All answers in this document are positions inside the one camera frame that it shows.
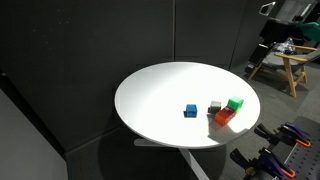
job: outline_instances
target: table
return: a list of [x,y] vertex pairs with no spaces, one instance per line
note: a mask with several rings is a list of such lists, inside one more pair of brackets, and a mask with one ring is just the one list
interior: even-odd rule
[[[211,101],[225,107],[233,96],[244,99],[241,111],[221,127],[208,115]],[[128,128],[144,139],[136,145],[179,148],[199,179],[209,179],[188,149],[224,145],[247,132],[257,121],[260,102],[240,77],[211,65],[168,62],[127,77],[115,94],[115,108]],[[187,104],[197,117],[185,118]]]

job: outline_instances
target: black wall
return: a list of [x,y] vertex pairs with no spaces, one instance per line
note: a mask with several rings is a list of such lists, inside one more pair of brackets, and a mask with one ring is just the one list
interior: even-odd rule
[[228,69],[247,0],[177,0],[176,60]]
[[174,59],[247,61],[263,3],[174,2],[2,1],[0,69],[69,151],[121,124],[113,93],[130,73]]

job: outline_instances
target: block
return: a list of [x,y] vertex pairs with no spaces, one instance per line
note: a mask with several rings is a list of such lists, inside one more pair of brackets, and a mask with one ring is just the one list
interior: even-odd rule
[[197,117],[197,106],[195,104],[187,104],[186,117]]
[[220,110],[221,110],[221,102],[211,101],[210,107],[208,108],[208,113],[216,114]]
[[243,99],[234,96],[229,99],[227,107],[238,113],[242,107],[243,102]]
[[214,120],[224,126],[236,115],[236,112],[228,107],[224,107],[221,111],[217,112],[214,116]]

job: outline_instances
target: floor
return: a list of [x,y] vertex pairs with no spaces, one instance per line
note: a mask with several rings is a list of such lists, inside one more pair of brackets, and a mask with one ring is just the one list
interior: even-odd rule
[[[231,72],[245,81],[246,64]],[[258,123],[276,129],[281,123],[293,122],[303,116],[320,123],[320,64],[306,67],[308,83],[299,85],[297,99],[288,95],[286,82],[275,80],[267,73],[259,73],[248,83],[256,91],[261,112]],[[196,180],[188,164],[177,149],[164,147],[135,147],[138,136],[125,126],[66,154],[69,180]],[[208,177],[212,180],[243,179],[244,170],[229,154],[238,148],[246,158],[259,155],[258,150],[268,142],[255,135],[253,129],[233,142],[203,150],[191,150]]]

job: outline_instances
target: orange cube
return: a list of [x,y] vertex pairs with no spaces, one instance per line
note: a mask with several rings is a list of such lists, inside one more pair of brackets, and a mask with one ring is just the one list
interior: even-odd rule
[[216,113],[214,120],[224,126],[236,115],[236,112],[228,107],[224,107],[222,110]]

